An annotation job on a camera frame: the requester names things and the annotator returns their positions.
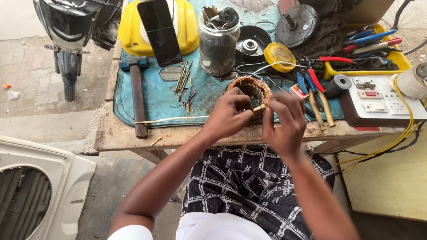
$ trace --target black and white pants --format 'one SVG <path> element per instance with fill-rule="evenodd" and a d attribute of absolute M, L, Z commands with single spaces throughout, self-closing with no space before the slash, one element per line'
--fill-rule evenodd
<path fill-rule="evenodd" d="M 333 187 L 332 166 L 310 156 L 319 176 Z M 273 184 L 267 187 L 265 180 Z M 212 147 L 196 162 L 181 216 L 231 213 L 262 227 L 273 239 L 313 239 L 295 199 L 291 174 L 267 145 Z"/>

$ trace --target hand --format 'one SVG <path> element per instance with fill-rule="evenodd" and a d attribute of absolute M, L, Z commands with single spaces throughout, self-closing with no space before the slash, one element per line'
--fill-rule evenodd
<path fill-rule="evenodd" d="M 239 88 L 219 97 L 202 131 L 214 142 L 232 136 L 254 118 L 251 99 Z"/>
<path fill-rule="evenodd" d="M 304 118 L 304 102 L 299 97 L 282 93 L 273 94 L 264 104 L 264 140 L 282 159 L 297 160 L 300 157 L 300 145 L 307 124 Z M 282 126 L 274 128 L 273 112 L 277 113 Z"/>

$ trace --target air cooler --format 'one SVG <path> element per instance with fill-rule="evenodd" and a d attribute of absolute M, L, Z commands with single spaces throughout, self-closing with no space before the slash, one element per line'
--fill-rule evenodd
<path fill-rule="evenodd" d="M 0 240 L 75 240 L 96 162 L 0 135 Z"/>

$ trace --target jar lid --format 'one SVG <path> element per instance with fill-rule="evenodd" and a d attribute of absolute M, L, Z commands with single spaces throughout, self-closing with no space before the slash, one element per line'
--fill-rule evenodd
<path fill-rule="evenodd" d="M 264 50 L 264 57 L 268 64 L 273 64 L 278 61 L 296 64 L 295 56 L 292 52 L 280 43 L 270 43 Z M 294 66 L 282 63 L 274 64 L 272 67 L 281 73 L 288 73 L 294 69 Z"/>

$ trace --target person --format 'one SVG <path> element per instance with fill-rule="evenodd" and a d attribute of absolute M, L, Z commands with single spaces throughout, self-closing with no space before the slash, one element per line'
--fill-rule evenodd
<path fill-rule="evenodd" d="M 177 240 L 359 239 L 332 194 L 331 165 L 300 149 L 302 100 L 273 94 L 265 105 L 262 136 L 269 146 L 211 147 L 254 118 L 240 89 L 221 96 L 202 130 L 130 190 L 109 240 L 152 240 L 156 217 L 190 171 Z"/>

